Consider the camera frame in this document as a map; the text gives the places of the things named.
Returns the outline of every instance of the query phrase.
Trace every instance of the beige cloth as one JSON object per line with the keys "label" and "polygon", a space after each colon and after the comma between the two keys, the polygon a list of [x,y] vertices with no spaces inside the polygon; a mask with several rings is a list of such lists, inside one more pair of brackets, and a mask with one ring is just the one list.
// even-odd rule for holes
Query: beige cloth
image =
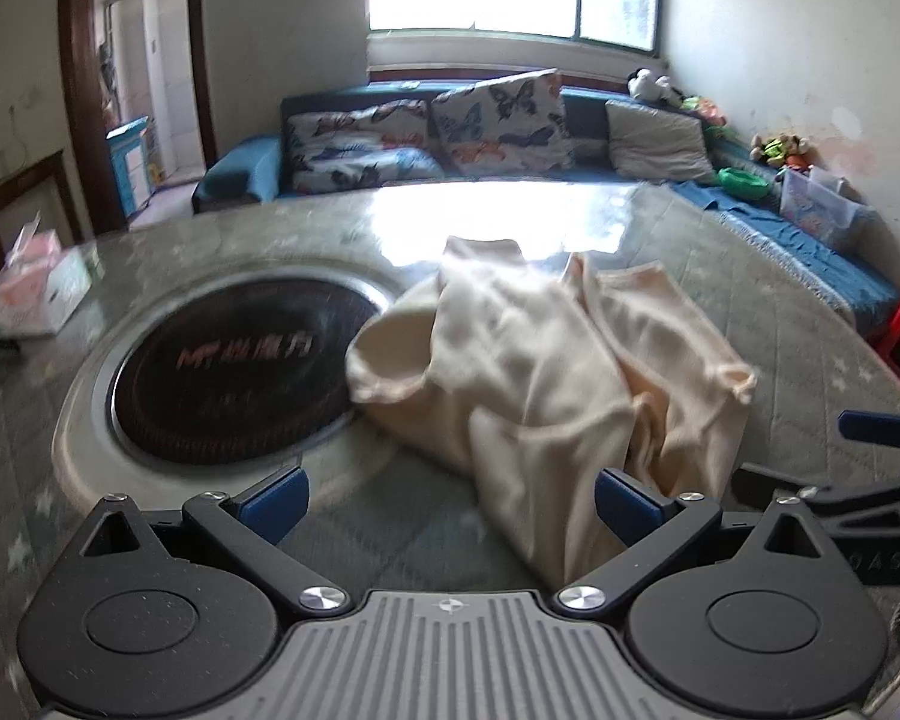
{"label": "beige cloth", "polygon": [[622,545],[593,485],[624,469],[666,495],[725,488],[754,371],[651,264],[562,278],[513,241],[450,239],[439,274],[362,329],[355,403],[471,476],[480,505],[549,586]]}

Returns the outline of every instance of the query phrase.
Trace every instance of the pink tissue pack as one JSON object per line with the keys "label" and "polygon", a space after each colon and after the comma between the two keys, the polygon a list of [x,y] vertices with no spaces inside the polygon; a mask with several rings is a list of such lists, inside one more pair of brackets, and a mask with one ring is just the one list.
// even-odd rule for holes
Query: pink tissue pack
{"label": "pink tissue pack", "polygon": [[25,224],[0,271],[0,333],[7,338],[55,335],[90,290],[76,248],[62,250],[53,231]]}

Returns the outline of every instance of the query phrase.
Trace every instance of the silver bolt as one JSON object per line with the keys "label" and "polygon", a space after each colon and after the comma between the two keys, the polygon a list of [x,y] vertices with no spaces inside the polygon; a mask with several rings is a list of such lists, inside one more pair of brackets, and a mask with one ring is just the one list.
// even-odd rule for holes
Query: silver bolt
{"label": "silver bolt", "polygon": [[575,584],[572,587],[564,587],[557,595],[557,600],[567,608],[586,611],[607,603],[607,596],[598,587],[591,587],[589,584]]}
{"label": "silver bolt", "polygon": [[338,587],[308,587],[300,593],[300,605],[314,611],[341,608],[346,603],[346,593]]}

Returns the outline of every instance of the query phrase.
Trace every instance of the window sill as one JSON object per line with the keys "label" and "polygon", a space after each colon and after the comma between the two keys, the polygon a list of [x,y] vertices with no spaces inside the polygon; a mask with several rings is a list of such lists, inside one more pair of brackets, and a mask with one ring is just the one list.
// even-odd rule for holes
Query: window sill
{"label": "window sill", "polygon": [[367,64],[372,73],[408,69],[481,68],[511,73],[556,67],[567,74],[625,83],[635,70],[665,71],[662,59],[621,47],[559,38],[496,32],[407,30],[372,32],[367,38]]}

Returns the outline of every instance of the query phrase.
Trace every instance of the brown wooden door frame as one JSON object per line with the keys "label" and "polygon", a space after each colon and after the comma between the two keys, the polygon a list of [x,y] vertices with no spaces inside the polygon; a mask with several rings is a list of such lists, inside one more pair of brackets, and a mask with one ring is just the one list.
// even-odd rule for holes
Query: brown wooden door frame
{"label": "brown wooden door frame", "polygon": [[[210,116],[209,82],[203,42],[203,0],[188,0],[190,51],[194,67],[194,96],[203,159],[217,160],[217,144]],[[94,31],[94,0],[58,0],[60,73],[70,123],[70,138],[83,198],[95,235],[127,227],[117,181],[110,165],[103,126],[103,96]]]}

